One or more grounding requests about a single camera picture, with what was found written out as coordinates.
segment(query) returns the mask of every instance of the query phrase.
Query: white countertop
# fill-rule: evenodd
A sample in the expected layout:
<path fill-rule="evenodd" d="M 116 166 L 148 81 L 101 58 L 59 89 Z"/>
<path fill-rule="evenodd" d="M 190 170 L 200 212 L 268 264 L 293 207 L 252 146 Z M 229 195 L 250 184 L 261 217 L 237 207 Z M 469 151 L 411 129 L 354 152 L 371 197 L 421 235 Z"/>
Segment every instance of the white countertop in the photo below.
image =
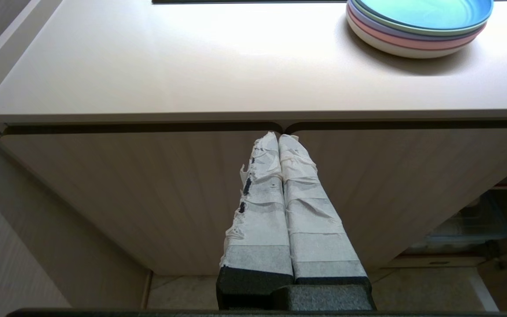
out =
<path fill-rule="evenodd" d="M 465 50 L 409 60 L 345 4 L 63 0 L 0 85 L 0 122 L 507 117 L 507 2 Z"/>

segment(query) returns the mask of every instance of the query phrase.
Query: blue plate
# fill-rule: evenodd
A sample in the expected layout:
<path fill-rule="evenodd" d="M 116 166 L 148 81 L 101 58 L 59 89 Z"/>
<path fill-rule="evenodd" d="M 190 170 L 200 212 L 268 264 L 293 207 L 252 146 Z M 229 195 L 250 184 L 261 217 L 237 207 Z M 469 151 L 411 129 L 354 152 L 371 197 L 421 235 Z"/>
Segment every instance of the blue plate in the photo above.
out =
<path fill-rule="evenodd" d="M 463 29 L 489 18 L 494 0 L 355 0 L 381 18 L 434 30 Z"/>

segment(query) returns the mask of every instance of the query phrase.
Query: plastic container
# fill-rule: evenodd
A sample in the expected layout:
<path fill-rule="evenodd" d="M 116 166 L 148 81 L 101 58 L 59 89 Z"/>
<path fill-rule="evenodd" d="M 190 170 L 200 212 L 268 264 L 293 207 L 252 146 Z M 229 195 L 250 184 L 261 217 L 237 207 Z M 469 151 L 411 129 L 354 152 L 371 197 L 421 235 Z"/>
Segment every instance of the plastic container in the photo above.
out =
<path fill-rule="evenodd" d="M 468 251 L 489 240 L 507 238 L 507 223 L 489 193 L 461 209 L 404 254 L 445 254 Z"/>

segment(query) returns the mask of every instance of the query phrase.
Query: purple plate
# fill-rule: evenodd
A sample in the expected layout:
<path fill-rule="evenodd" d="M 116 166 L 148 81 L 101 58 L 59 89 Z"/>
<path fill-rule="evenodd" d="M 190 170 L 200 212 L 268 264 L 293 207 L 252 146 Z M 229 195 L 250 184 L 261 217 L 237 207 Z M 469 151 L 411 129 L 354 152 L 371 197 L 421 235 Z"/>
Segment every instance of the purple plate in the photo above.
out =
<path fill-rule="evenodd" d="M 351 8 L 352 13 L 356 18 L 358 18 L 363 24 L 366 26 L 375 29 L 379 32 L 383 32 L 386 34 L 390 34 L 392 36 L 397 36 L 401 38 L 408 38 L 410 40 L 417 40 L 417 41 L 450 41 L 450 40 L 457 40 L 459 38 L 464 38 L 467 36 L 470 36 L 471 34 L 477 32 L 477 30 L 473 30 L 470 33 L 467 34 L 461 34 L 458 36 L 427 36 L 427 35 L 420 35 L 420 34 L 414 34 L 409 32 L 404 32 L 400 30 L 396 30 L 393 28 L 389 28 L 388 26 L 383 26 L 383 24 L 380 24 L 379 22 L 376 22 L 375 20 L 372 20 L 365 14 L 363 14 L 359 9 L 354 6 L 352 3 L 353 0 L 348 0 L 348 6 Z"/>

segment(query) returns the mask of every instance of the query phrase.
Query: kitchen cabinet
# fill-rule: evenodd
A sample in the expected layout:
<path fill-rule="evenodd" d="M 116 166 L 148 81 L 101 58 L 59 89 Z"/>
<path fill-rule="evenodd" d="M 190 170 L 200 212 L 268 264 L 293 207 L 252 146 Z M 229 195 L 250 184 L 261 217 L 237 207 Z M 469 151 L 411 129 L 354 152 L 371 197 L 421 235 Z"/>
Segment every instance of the kitchen cabinet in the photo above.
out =
<path fill-rule="evenodd" d="M 156 273 L 216 274 L 240 197 L 238 170 L 268 126 L 187 132 L 94 127 L 9 129 L 2 143 Z M 294 135 L 318 165 L 367 269 L 386 264 L 507 176 L 507 129 Z"/>

